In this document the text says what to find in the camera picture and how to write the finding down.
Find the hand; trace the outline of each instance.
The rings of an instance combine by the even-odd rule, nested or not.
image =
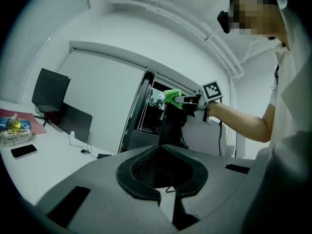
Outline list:
[[[218,103],[215,101],[209,101],[206,106],[206,111],[208,112],[208,117],[215,117],[215,109]]]

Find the black slot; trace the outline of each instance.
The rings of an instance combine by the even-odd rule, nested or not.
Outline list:
[[[66,228],[90,189],[76,186],[48,215],[48,218]]]
[[[247,174],[250,170],[250,168],[248,168],[248,167],[236,166],[236,165],[232,165],[232,164],[228,164],[225,168],[232,170],[232,171],[235,171],[235,172],[243,173],[243,174]]]

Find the red mat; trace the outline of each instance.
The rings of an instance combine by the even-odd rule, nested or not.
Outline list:
[[[41,135],[47,133],[45,128],[36,121],[36,118],[33,114],[0,109],[0,117],[12,117],[14,114],[18,114],[19,119],[30,121],[32,135]]]

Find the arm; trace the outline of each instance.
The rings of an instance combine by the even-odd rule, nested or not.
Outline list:
[[[275,107],[268,105],[262,118],[251,116],[217,102],[208,104],[209,116],[214,116],[246,138],[268,142],[271,139]]]

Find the monitor stand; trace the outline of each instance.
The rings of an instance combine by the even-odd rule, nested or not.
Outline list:
[[[43,123],[43,127],[45,127],[45,124],[51,124],[52,122],[47,118],[47,117],[41,117],[41,116],[36,116],[34,115],[35,118],[38,118],[38,119],[44,119],[44,123]]]

